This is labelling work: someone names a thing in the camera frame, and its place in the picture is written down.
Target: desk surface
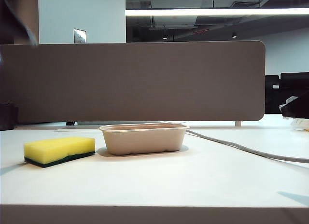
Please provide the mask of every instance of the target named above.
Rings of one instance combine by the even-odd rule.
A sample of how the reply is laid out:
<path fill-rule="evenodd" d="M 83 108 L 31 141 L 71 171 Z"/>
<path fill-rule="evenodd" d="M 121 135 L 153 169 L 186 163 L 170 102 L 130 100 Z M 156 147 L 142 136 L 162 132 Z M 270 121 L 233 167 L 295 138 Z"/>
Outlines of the desk surface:
<path fill-rule="evenodd" d="M 266 115 L 242 127 L 192 129 L 309 158 L 309 132 L 293 130 L 291 121 Z M 95 138 L 96 154 L 49 168 L 24 163 L 24 142 L 63 136 Z M 102 133 L 91 129 L 21 128 L 0 137 L 2 205 L 309 207 L 308 164 L 266 159 L 189 134 L 178 152 L 127 156 L 109 154 Z"/>

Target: wall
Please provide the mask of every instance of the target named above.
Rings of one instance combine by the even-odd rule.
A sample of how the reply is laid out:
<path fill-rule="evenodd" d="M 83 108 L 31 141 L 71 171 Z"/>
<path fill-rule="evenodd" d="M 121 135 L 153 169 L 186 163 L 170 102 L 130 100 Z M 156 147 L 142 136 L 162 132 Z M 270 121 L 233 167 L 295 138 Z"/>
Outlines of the wall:
<path fill-rule="evenodd" d="M 309 28 L 250 38 L 266 46 L 266 75 L 309 71 Z"/>
<path fill-rule="evenodd" d="M 74 43 L 73 29 L 87 43 L 126 42 L 126 0 L 39 0 L 40 43 Z"/>

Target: black object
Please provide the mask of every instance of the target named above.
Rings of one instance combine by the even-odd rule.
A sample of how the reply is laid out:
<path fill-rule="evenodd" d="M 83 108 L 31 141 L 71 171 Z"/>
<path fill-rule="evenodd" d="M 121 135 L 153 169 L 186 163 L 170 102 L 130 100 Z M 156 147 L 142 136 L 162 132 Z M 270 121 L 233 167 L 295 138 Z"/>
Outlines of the black object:
<path fill-rule="evenodd" d="M 67 121 L 67 126 L 74 126 L 75 121 Z"/>
<path fill-rule="evenodd" d="M 309 119 L 309 91 L 280 108 L 284 117 Z"/>
<path fill-rule="evenodd" d="M 0 131 L 13 130 L 17 124 L 18 108 L 12 103 L 0 103 Z"/>
<path fill-rule="evenodd" d="M 309 89 L 309 72 L 282 73 L 280 78 L 280 88 Z"/>
<path fill-rule="evenodd" d="M 265 77 L 265 114 L 280 114 L 279 106 L 291 97 L 299 97 L 309 91 L 309 72 L 282 73 Z"/>

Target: kitchen sponge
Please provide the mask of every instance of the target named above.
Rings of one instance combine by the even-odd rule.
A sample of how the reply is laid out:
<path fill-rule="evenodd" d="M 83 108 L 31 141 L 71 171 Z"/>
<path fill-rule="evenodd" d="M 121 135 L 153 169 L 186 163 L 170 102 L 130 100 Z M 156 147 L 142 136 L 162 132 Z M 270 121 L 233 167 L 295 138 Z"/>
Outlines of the kitchen sponge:
<path fill-rule="evenodd" d="M 64 137 L 24 144 L 25 160 L 43 168 L 93 155 L 94 138 Z"/>

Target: white desk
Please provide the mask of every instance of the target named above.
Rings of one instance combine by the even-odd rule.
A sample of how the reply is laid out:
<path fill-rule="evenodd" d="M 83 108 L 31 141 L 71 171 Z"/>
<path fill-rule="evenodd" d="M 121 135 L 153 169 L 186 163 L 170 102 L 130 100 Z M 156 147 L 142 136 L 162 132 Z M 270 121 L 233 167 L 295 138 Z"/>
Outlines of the white desk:
<path fill-rule="evenodd" d="M 242 127 L 192 129 L 272 154 L 309 158 L 309 132 L 293 130 L 291 121 L 266 115 Z M 93 137 L 97 153 L 49 168 L 24 163 L 24 142 L 62 136 Z M 127 156 L 108 154 L 102 133 L 91 129 L 20 127 L 0 137 L 4 224 L 309 220 L 308 164 L 266 159 L 188 134 L 178 152 Z"/>

